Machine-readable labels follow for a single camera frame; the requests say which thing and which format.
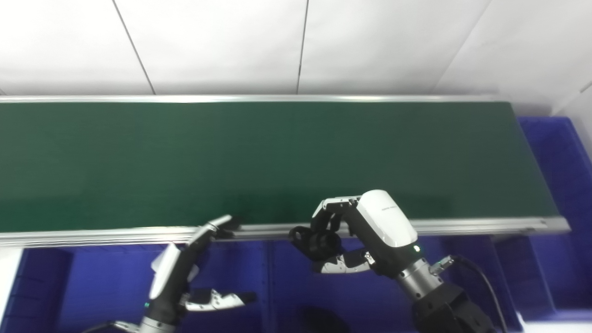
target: blue plastic bin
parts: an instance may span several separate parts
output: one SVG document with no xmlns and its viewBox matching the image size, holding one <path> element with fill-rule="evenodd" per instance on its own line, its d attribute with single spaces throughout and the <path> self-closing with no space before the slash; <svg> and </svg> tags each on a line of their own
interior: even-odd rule
<svg viewBox="0 0 592 333">
<path fill-rule="evenodd" d="M 520 117 L 560 214 L 565 235 L 499 242 L 498 256 L 525 320 L 592 319 L 592 166 L 565 117 Z"/>
</svg>

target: cable connector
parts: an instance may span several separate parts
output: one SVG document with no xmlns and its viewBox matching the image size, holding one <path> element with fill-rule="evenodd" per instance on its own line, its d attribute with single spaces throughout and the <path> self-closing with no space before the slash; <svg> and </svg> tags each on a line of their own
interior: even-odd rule
<svg viewBox="0 0 592 333">
<path fill-rule="evenodd" d="M 448 267 L 452 266 L 452 264 L 454 264 L 454 259 L 448 255 L 447 257 L 442 258 L 440 261 L 430 266 L 430 274 L 433 276 L 438 276 Z"/>
</svg>

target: white wall panel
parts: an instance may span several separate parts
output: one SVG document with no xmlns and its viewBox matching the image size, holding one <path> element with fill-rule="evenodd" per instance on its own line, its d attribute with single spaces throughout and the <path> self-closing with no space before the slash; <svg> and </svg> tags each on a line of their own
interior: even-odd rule
<svg viewBox="0 0 592 333">
<path fill-rule="evenodd" d="M 118 0 L 157 94 L 293 94 L 306 0 Z"/>
<path fill-rule="evenodd" d="M 1 1 L 0 31 L 8 95 L 150 93 L 111 1 Z"/>
<path fill-rule="evenodd" d="M 310 0 L 300 94 L 425 94 L 489 0 Z"/>
<path fill-rule="evenodd" d="M 550 111 L 592 80 L 591 32 L 590 1 L 493 0 L 433 92 Z"/>
</svg>

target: black cable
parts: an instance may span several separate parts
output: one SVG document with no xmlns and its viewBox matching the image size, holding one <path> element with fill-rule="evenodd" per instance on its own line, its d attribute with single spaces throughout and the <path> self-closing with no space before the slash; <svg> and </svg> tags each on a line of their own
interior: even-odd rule
<svg viewBox="0 0 592 333">
<path fill-rule="evenodd" d="M 99 324 L 97 326 L 93 326 L 91 328 L 88 328 L 88 329 L 82 331 L 82 333 L 97 332 L 97 331 L 100 331 L 102 329 L 109 328 L 109 327 L 113 326 L 114 324 L 115 324 L 114 321 L 104 322 L 103 324 Z"/>
<path fill-rule="evenodd" d="M 485 284 L 487 285 L 487 289 L 489 289 L 489 293 L 491 294 L 493 302 L 496 305 L 497 315 L 500 318 L 501 331 L 502 333 L 508 333 L 508 326 L 506 325 L 506 320 L 504 319 L 504 315 L 501 312 L 501 306 L 500 302 L 497 300 L 496 292 L 493 290 L 493 287 L 491 286 L 489 279 L 487 278 L 487 276 L 485 276 L 485 273 L 483 273 L 482 269 L 479 266 L 477 266 L 474 262 L 470 261 L 469 259 L 463 256 L 451 255 L 451 258 L 452 260 L 454 260 L 454 262 L 459 262 L 463 264 L 466 268 L 469 268 L 470 270 L 476 272 L 481 276 L 483 282 L 485 282 Z"/>
</svg>

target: robotic hand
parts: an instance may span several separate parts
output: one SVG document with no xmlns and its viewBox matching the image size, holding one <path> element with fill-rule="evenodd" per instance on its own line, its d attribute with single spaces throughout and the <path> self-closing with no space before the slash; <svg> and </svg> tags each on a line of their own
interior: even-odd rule
<svg viewBox="0 0 592 333">
<path fill-rule="evenodd" d="M 219 294 L 213 289 L 189 291 L 189 283 L 198 273 L 194 264 L 214 238 L 233 236 L 230 230 L 239 227 L 237 219 L 230 215 L 209 221 L 199 228 L 184 248 L 173 243 L 151 264 L 155 271 L 150 287 L 150 301 L 145 304 L 146 311 L 140 326 L 115 321 L 91 328 L 85 332 L 96 331 L 112 326 L 129 333 L 173 333 L 187 311 L 217 311 L 244 306 L 256 299 L 254 292 Z"/>
<path fill-rule="evenodd" d="M 343 253 L 335 233 L 341 220 L 365 248 Z M 293 228 L 289 239 L 313 261 L 317 273 L 374 270 L 396 280 L 413 301 L 413 322 L 420 333 L 496 332 L 491 319 L 464 290 L 438 276 L 453 259 L 448 256 L 430 266 L 423 258 L 417 232 L 386 191 L 325 199 L 314 212 L 310 228 Z"/>
</svg>

